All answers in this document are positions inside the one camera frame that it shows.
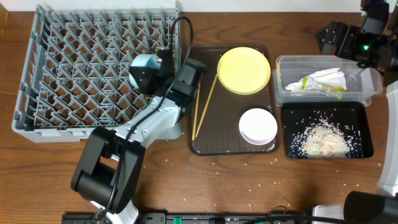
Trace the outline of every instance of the brown wood surface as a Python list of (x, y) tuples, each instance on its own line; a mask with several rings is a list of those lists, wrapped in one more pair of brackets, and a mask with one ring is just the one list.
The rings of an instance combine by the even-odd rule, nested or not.
[[(314, 33), (330, 21), (361, 22), (360, 14), (342, 13), (186, 15), (195, 45), (261, 43), (271, 53), (272, 69), (280, 55), (319, 54)], [(70, 189), (84, 141), (34, 144), (11, 130), (32, 19), (32, 12), (9, 13), (0, 36), (0, 223), (60, 223), (65, 212), (94, 211)], [(184, 25), (185, 45), (187, 32)], [(304, 210), (343, 203), (352, 190), (374, 193), (386, 151), (385, 92), (366, 111), (375, 150), (370, 159), (295, 161), (283, 145), (269, 155), (198, 157), (187, 147), (187, 134), (156, 141), (146, 152), (133, 202), (169, 212), (266, 213), (276, 205)]]

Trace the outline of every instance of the wooden chopstick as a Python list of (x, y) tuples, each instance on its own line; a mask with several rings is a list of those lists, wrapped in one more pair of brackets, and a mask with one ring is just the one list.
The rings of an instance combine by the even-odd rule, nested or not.
[(193, 131), (192, 131), (192, 141), (195, 140), (195, 130), (197, 128), (197, 116), (198, 116), (198, 106), (199, 106), (199, 93), (200, 93), (200, 82), (197, 94), (197, 105), (195, 107), (195, 117), (193, 118)]
[(200, 129), (200, 126), (201, 126), (201, 122), (203, 121), (203, 118), (205, 117), (205, 113), (206, 113), (206, 110), (207, 110), (207, 105), (209, 105), (209, 101), (210, 101), (210, 98), (211, 98), (211, 94), (213, 93), (213, 89), (214, 89), (214, 86), (216, 85), (217, 78), (218, 78), (218, 74), (216, 74), (216, 76), (214, 77), (214, 81), (213, 81), (213, 84), (212, 84), (212, 86), (211, 86), (209, 96), (207, 97), (205, 109), (203, 110), (203, 113), (201, 114), (201, 118), (200, 118), (200, 122), (199, 122), (199, 127), (198, 127), (198, 129), (197, 129), (197, 133), (196, 133), (196, 135), (195, 135), (195, 138), (198, 137), (198, 133), (199, 133), (199, 129)]

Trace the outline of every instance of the white wall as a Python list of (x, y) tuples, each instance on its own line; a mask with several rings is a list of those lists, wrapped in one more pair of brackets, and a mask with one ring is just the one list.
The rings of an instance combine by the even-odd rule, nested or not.
[[(387, 0), (392, 12), (396, 1)], [(145, 9), (174, 7), (175, 0), (0, 0), (8, 11)], [(179, 0), (185, 12), (359, 12), (361, 0)]]

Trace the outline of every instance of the yellow plate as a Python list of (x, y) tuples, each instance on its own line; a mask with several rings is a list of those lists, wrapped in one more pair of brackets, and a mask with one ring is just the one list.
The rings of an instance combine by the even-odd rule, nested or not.
[(220, 58), (217, 73), (229, 91), (247, 95), (257, 93), (267, 85), (271, 68), (262, 53), (249, 47), (237, 47)]

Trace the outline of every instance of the white cloth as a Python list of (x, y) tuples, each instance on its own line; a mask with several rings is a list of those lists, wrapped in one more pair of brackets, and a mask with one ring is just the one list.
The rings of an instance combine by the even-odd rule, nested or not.
[[(322, 71), (317, 71), (307, 77), (313, 78), (316, 81), (330, 85), (333, 87), (343, 87), (344, 90), (347, 90), (346, 86), (346, 78), (344, 77), (343, 72), (339, 72), (340, 68), (330, 68)], [(285, 87), (287, 91), (304, 91), (302, 90), (304, 78), (300, 79), (297, 83), (291, 83)]]

